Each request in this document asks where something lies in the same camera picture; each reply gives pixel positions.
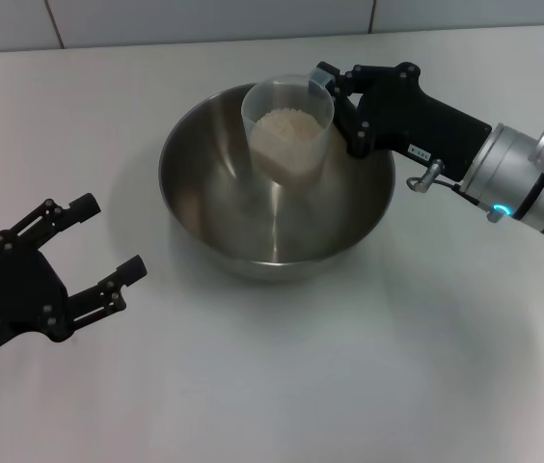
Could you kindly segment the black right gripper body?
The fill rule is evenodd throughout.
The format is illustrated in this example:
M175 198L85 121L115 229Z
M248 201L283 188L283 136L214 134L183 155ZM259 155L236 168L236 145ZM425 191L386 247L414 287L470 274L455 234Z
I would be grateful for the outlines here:
M357 122L374 150L391 150L423 166L443 164L441 174L461 180L492 132L492 126L429 96L420 86L421 69L356 66L344 75L358 94Z

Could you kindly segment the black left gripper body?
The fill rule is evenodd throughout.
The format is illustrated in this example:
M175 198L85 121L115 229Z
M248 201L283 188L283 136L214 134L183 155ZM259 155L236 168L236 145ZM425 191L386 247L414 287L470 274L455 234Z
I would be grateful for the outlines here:
M10 238L0 231L0 347L30 332L67 340L66 287L39 250L9 251Z

